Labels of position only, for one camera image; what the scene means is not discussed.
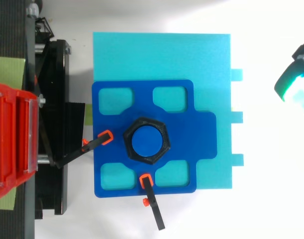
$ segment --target red plastic bin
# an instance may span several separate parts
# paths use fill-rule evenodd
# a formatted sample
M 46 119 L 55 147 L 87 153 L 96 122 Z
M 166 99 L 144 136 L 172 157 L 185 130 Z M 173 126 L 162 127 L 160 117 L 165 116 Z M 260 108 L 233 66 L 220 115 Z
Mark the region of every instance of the red plastic bin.
M 37 170 L 38 100 L 0 84 L 0 198 Z

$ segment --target screw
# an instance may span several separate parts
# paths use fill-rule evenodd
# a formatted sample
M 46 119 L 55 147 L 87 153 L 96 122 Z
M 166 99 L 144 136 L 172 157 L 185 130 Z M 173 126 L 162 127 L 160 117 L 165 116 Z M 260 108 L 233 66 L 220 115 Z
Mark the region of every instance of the screw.
M 71 53 L 72 53 L 72 48 L 71 48 L 71 46 L 67 46 L 67 47 L 66 47 L 66 54 L 67 54 L 67 55 L 71 55 Z
M 40 96 L 38 97 L 38 103 L 39 103 L 39 107 L 42 108 L 43 105 L 46 103 L 46 99 L 43 98 L 43 95 L 40 94 Z
M 36 3 L 31 3 L 26 9 L 27 17 L 36 19 L 39 17 L 39 7 Z

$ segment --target green paper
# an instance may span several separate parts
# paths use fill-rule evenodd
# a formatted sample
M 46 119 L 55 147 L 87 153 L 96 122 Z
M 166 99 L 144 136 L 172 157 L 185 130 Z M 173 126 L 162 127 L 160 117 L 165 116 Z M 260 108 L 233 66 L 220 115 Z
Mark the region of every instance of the green paper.
M 13 210 L 15 199 L 16 188 L 13 188 L 7 195 L 0 198 L 0 210 Z
M 0 57 L 0 83 L 21 89 L 25 59 Z
M 85 113 L 84 125 L 93 125 L 92 118 L 92 104 L 86 104 L 86 113 Z
M 25 59 L 0 57 L 0 83 L 21 89 Z M 16 188 L 0 198 L 0 210 L 13 210 Z

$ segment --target black hexagonal nut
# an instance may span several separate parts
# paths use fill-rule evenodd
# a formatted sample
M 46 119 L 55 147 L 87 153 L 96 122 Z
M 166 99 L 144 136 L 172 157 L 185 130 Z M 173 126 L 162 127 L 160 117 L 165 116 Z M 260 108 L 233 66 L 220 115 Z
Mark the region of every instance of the black hexagonal nut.
M 132 146 L 132 137 L 135 133 L 135 131 L 145 125 L 153 126 L 158 129 L 158 131 L 161 133 L 163 138 L 163 144 L 161 149 L 158 151 L 158 153 L 143 157 L 139 154 L 137 154 Z M 168 150 L 171 148 L 170 139 L 168 137 L 166 125 L 163 122 L 160 122 L 155 119 L 150 119 L 146 117 L 140 117 L 134 123 L 124 132 L 123 134 L 124 143 L 127 151 L 127 155 L 130 159 L 147 163 L 147 164 L 155 164 Z

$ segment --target orange clamp tip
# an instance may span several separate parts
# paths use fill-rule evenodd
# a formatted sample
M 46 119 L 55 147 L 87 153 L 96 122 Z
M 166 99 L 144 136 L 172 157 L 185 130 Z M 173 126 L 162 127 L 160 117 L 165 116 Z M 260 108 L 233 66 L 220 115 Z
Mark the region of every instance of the orange clamp tip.
M 103 131 L 102 133 L 99 133 L 98 134 L 98 137 L 100 137 L 100 136 L 102 136 L 103 134 L 106 134 L 106 133 L 108 133 L 108 135 L 110 136 L 110 139 L 108 139 L 107 141 L 105 141 L 104 143 L 102 143 L 102 145 L 106 145 L 106 144 L 108 144 L 108 143 L 110 143 L 112 140 L 113 140 L 113 134 L 112 134 L 112 132 L 110 131 L 110 130 L 105 130 L 105 131 Z
M 149 178 L 152 187 L 154 185 L 151 175 L 149 173 L 145 173 L 145 174 L 140 176 L 140 183 L 141 183 L 141 186 L 142 186 L 143 189 L 145 189 L 144 184 L 143 184 L 143 178 L 146 178 L 146 177 Z
M 144 206 L 148 207 L 150 205 L 150 202 L 148 201 L 147 198 L 144 198 L 143 199 L 143 204 L 144 204 Z
M 87 144 L 89 143 L 89 141 L 87 141 L 85 138 L 82 139 L 82 142 L 83 142 L 83 146 L 84 146 L 84 145 L 87 145 Z

